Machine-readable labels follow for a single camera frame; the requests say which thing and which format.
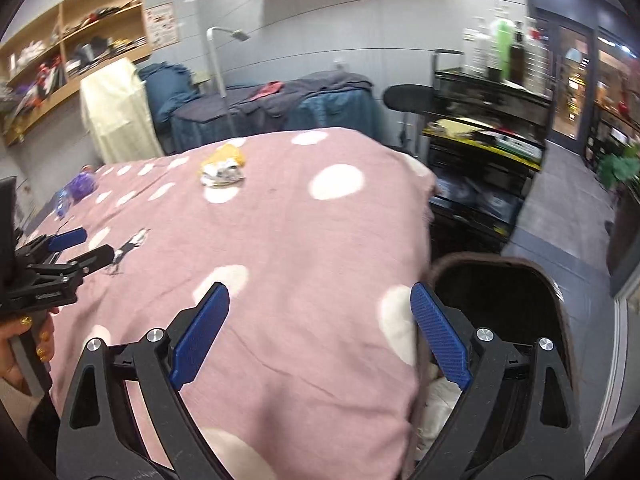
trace human hand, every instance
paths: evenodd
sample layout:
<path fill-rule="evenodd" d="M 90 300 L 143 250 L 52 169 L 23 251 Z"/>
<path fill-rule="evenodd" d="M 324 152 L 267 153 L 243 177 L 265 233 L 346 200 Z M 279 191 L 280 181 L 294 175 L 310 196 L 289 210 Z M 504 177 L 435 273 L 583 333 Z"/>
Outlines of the human hand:
<path fill-rule="evenodd" d="M 57 307 L 49 309 L 51 314 L 57 314 L 59 311 Z M 55 351 L 53 343 L 54 327 L 51 314 L 47 314 L 47 319 L 40 328 L 36 346 L 36 353 L 43 363 L 51 361 Z M 32 323 L 31 316 L 22 316 L 0 322 L 0 379 L 4 379 L 11 386 L 24 393 L 28 392 L 24 376 L 15 361 L 9 339 L 30 330 Z"/>

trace floor lamp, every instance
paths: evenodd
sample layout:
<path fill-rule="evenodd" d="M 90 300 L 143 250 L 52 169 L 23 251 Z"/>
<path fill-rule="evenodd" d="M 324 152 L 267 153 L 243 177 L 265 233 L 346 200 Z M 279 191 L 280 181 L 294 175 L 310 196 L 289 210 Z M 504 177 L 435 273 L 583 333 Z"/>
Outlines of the floor lamp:
<path fill-rule="evenodd" d="M 220 70 L 220 62 L 218 60 L 218 53 L 216 51 L 216 43 L 213 40 L 213 32 L 215 30 L 221 30 L 222 32 L 226 32 L 231 35 L 232 38 L 238 41 L 246 41 L 249 39 L 249 35 L 243 30 L 231 30 L 230 28 L 225 27 L 209 27 L 207 29 L 207 41 L 210 43 L 210 54 L 211 54 L 211 62 L 213 63 L 213 72 L 216 78 L 216 84 L 218 85 L 218 92 L 220 93 L 220 97 L 222 98 L 222 104 L 225 107 L 226 120 L 229 123 L 229 129 L 231 130 L 231 135 L 233 137 L 237 137 L 236 127 L 234 126 L 234 120 L 231 117 L 231 110 L 229 109 L 228 100 L 226 98 L 226 88 L 225 82 L 222 79 L 222 72 Z"/>

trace pink blanket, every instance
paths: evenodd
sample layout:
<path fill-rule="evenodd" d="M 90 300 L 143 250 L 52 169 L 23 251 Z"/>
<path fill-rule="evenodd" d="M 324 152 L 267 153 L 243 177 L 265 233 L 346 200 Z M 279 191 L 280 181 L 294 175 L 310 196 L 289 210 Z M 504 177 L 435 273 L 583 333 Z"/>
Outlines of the pink blanket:
<path fill-rule="evenodd" d="M 219 145 L 105 166 L 65 220 L 116 263 L 88 277 L 55 319 L 52 396 L 62 410 L 83 345 L 141 338 L 215 281 L 229 315 L 181 391 L 236 480 L 391 480 L 417 388 L 409 288 L 429 261 L 434 176 L 360 133 L 328 128 L 234 139 L 242 186 L 208 189 Z M 62 222 L 49 216 L 39 232 Z M 169 465 L 139 390 L 151 457 Z"/>

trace green plant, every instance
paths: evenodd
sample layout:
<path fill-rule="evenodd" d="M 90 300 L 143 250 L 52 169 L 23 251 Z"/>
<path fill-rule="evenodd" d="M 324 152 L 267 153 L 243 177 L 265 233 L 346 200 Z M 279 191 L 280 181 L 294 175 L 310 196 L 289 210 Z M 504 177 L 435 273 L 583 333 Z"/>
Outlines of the green plant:
<path fill-rule="evenodd" d="M 640 172 L 640 146 L 631 145 L 625 148 L 623 156 L 605 155 L 598 165 L 598 177 L 604 187 L 611 189 L 619 182 L 626 182 Z"/>

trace purple object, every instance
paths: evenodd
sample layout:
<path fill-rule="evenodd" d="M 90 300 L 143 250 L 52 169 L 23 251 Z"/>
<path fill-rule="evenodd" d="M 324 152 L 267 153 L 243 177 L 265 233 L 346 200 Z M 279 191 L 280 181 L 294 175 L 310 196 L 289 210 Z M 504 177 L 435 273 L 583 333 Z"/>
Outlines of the purple object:
<path fill-rule="evenodd" d="M 98 182 L 95 175 L 85 171 L 76 176 L 66 186 L 75 203 L 80 202 L 85 196 L 93 193 L 97 187 Z"/>

